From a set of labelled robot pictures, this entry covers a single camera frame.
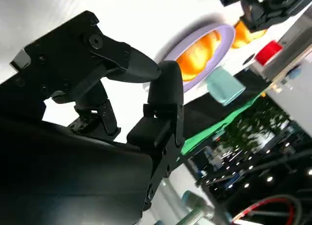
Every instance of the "orange toy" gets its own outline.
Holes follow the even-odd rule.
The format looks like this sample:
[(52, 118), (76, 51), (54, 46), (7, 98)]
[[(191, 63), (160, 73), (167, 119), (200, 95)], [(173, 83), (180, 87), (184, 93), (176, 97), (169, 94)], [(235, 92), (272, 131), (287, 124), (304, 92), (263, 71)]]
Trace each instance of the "orange toy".
[(208, 33), (190, 46), (176, 60), (180, 65), (184, 81), (192, 80), (205, 69), (208, 60), (210, 60), (217, 48), (219, 38), (215, 31)]

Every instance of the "tree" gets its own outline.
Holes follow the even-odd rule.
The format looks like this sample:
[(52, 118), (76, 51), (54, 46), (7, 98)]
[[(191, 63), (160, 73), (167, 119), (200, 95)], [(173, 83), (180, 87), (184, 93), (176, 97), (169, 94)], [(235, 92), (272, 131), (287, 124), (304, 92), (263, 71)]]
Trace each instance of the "tree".
[(239, 146), (245, 150), (257, 148), (259, 134), (277, 135), (281, 131), (281, 125), (288, 118), (288, 115), (271, 98), (260, 97), (249, 109), (224, 128), (225, 133), (221, 136), (220, 142), (224, 147)]
[(247, 120), (242, 114), (225, 128), (225, 133), (221, 136), (220, 143), (224, 147), (238, 146), (244, 150), (252, 150), (259, 146), (254, 131), (250, 128)]

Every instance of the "light blue block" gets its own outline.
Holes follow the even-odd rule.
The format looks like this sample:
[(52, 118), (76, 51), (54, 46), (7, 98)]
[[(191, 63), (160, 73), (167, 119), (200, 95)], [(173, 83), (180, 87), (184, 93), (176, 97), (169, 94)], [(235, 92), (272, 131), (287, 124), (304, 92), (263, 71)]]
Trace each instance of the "light blue block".
[(205, 79), (210, 95), (223, 106), (234, 101), (246, 87), (222, 66), (217, 67)]

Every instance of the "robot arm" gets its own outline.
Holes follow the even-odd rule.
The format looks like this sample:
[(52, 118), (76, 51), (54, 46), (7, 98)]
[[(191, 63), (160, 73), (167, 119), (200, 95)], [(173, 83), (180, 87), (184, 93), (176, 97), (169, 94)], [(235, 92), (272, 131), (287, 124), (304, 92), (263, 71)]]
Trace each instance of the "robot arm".
[(298, 14), (312, 0), (220, 0), (224, 6), (241, 1), (241, 20), (251, 32), (268, 29)]
[[(83, 12), (11, 62), (17, 74), (0, 85), (0, 222), (134, 224), (171, 173), (184, 144), (180, 68), (174, 61), (157, 65), (103, 35), (97, 23)], [(103, 77), (151, 82), (144, 117), (127, 144), (113, 141), (120, 128)], [(49, 97), (75, 102), (79, 118), (68, 127), (43, 122)]]

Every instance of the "cable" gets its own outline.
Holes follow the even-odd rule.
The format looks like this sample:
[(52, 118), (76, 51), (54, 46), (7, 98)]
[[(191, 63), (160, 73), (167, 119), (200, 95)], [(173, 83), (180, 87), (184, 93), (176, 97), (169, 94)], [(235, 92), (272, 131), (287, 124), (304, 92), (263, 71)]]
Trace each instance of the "cable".
[(289, 217), (286, 225), (299, 225), (299, 222), (302, 217), (302, 205), (301, 202), (296, 198), (291, 195), (275, 195), (272, 197), (267, 197), (265, 199), (262, 199), (251, 206), (247, 207), (246, 209), (242, 210), (239, 214), (237, 214), (233, 218), (233, 222), (236, 220), (244, 217), (246, 214), (248, 214), (250, 211), (255, 210), (256, 208), (266, 205), (268, 203), (286, 203), (289, 206)]

